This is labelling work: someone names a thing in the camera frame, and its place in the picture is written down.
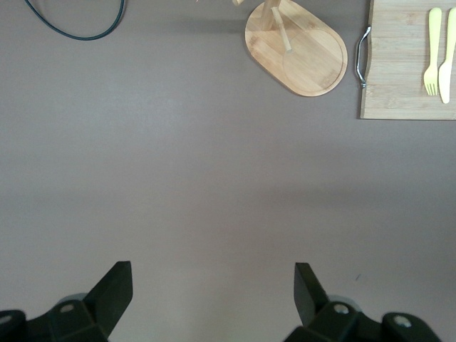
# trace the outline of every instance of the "knife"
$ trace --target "knife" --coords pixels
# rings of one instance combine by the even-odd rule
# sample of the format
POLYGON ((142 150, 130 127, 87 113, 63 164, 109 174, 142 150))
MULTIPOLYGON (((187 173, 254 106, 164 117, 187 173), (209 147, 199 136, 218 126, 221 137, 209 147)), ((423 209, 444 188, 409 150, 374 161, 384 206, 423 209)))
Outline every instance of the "knife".
POLYGON ((450 102, 450 81, 456 45, 456 7, 450 10, 447 27, 447 55, 439 68, 439 89, 443 103, 450 102))

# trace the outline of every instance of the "metal handle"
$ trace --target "metal handle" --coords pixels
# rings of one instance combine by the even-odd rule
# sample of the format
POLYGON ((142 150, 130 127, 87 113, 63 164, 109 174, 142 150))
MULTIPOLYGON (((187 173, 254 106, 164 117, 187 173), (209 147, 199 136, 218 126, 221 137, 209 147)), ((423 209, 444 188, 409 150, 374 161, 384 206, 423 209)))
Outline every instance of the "metal handle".
POLYGON ((361 87, 362 88, 365 88, 367 86, 367 83, 366 83, 366 80, 365 80, 364 76, 361 74, 361 71, 359 70, 359 62, 360 62, 360 59, 361 59, 361 44, 363 43, 364 39, 366 39, 367 36, 369 35, 369 33, 371 32, 370 29, 371 29, 371 25, 368 26, 368 28, 366 29, 366 32, 363 34, 363 36, 359 40, 359 42, 358 42, 358 52, 356 54, 356 73, 358 74, 358 77, 361 80, 361 87))

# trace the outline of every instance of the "cable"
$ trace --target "cable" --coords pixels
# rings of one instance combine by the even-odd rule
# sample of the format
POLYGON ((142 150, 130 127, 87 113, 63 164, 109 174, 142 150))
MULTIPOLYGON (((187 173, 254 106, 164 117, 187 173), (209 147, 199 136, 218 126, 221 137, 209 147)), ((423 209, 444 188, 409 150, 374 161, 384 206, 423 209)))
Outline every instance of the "cable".
POLYGON ((37 17, 40 18, 40 20, 42 22, 44 22, 48 27, 50 27, 51 29, 53 29, 55 32, 58 32, 62 35, 64 35, 65 37, 69 37, 69 38, 72 38, 72 39, 76 39, 77 41, 94 41, 96 39, 100 39, 102 37, 105 37, 107 36, 109 33, 111 33, 112 31, 114 31, 115 27, 119 24, 119 21, 120 21, 120 17, 122 16, 122 13, 123 13, 123 7, 124 7, 124 3, 125 3, 125 0, 120 0, 120 8, 119 8, 119 13, 117 14, 117 17, 115 18, 114 20, 114 23, 110 26, 110 28, 108 28, 106 31, 104 31, 103 33, 100 33, 96 36, 91 36, 91 37, 80 37, 80 36, 74 36, 72 34, 69 34, 69 33, 66 33, 58 28, 56 28, 54 25, 52 25, 49 21, 47 21, 42 15, 40 15, 40 13, 35 9, 35 7, 33 7, 33 5, 30 3, 29 0, 24 0, 26 2, 26 4, 28 5, 28 7, 31 8, 31 10, 36 14, 37 17))

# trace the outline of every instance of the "oval wooden base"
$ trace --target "oval wooden base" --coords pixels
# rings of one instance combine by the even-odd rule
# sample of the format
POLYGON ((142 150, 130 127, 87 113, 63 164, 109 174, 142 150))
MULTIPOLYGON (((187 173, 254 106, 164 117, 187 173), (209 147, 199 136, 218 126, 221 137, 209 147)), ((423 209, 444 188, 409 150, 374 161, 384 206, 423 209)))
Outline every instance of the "oval wooden base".
POLYGON ((319 96, 334 89, 347 69, 347 48, 328 25, 291 0, 279 6, 292 51, 277 27, 262 31, 260 4, 250 15, 245 41, 252 57, 291 91, 319 96))

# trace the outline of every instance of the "wooden tray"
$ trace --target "wooden tray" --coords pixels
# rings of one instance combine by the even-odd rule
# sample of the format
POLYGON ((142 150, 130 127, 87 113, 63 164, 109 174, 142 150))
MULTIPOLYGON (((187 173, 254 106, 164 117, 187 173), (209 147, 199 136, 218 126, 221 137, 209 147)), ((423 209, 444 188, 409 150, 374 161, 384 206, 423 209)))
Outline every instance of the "wooden tray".
POLYGON ((287 88, 302 96, 323 95, 342 80, 347 49, 328 25, 291 0, 279 11, 292 52, 287 53, 280 31, 262 31, 260 4, 250 15, 245 41, 252 57, 287 88))
POLYGON ((423 75, 429 65, 429 10, 442 9, 438 66, 445 59, 450 0, 375 0, 371 2, 367 87, 361 118, 455 120, 456 68, 452 70, 450 103, 428 96, 423 75))

